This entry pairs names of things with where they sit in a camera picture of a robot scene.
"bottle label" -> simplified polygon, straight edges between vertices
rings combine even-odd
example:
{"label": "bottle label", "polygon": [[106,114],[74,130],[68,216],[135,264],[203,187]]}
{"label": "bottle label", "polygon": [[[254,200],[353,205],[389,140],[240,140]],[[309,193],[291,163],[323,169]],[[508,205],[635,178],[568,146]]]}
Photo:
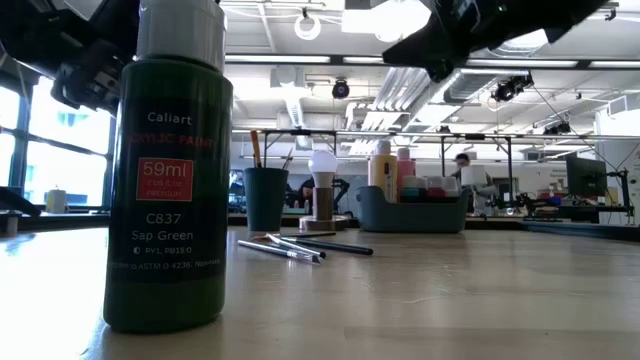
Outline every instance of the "bottle label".
{"label": "bottle label", "polygon": [[177,282],[224,272],[229,110],[127,99],[120,114],[109,276]]}

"wall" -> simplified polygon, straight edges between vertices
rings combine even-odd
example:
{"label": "wall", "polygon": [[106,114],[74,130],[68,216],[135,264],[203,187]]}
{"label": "wall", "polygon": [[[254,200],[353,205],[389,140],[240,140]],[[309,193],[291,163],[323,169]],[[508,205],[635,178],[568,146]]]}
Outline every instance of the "wall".
{"label": "wall", "polygon": [[[632,135],[640,136],[640,123],[637,117],[640,110],[628,111],[610,117],[606,109],[596,113],[596,132],[599,135]],[[637,141],[602,141],[597,144],[598,152],[618,170],[629,171],[629,198],[631,205],[640,205],[640,142]],[[607,171],[616,169],[607,164]],[[618,189],[618,200],[622,202],[622,188],[616,178],[608,178],[608,186]],[[601,214],[601,223],[627,224],[630,219],[625,215]],[[635,224],[640,221],[636,210]]]}

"table surface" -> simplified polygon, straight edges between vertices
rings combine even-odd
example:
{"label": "table surface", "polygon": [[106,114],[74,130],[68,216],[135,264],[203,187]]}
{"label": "table surface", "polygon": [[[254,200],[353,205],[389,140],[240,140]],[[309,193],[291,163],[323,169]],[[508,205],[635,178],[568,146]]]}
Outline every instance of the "table surface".
{"label": "table surface", "polygon": [[107,230],[0,242],[0,359],[630,359],[640,246],[512,231],[335,241],[320,266],[239,248],[210,325],[124,335],[101,319]]}

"yellow bottle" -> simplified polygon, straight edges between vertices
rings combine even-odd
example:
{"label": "yellow bottle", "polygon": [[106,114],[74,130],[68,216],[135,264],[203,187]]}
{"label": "yellow bottle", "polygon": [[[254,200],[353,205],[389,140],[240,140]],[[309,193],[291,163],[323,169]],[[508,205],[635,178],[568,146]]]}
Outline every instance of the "yellow bottle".
{"label": "yellow bottle", "polygon": [[369,159],[369,186],[382,189],[384,198],[391,203],[397,199],[398,160],[391,155],[391,143],[378,141],[374,155]]}

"bottle cap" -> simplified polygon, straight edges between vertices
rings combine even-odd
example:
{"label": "bottle cap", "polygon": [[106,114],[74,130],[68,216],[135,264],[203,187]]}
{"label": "bottle cap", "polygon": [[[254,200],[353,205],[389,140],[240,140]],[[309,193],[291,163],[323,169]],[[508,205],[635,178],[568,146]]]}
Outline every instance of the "bottle cap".
{"label": "bottle cap", "polygon": [[379,140],[376,144],[375,155],[391,155],[391,143],[387,140]]}
{"label": "bottle cap", "polygon": [[411,152],[409,151],[409,148],[400,148],[398,149],[398,159],[403,159],[403,160],[409,160],[409,157],[411,156]]}
{"label": "bottle cap", "polygon": [[181,56],[223,72],[226,30],[214,0],[141,0],[137,56]]}

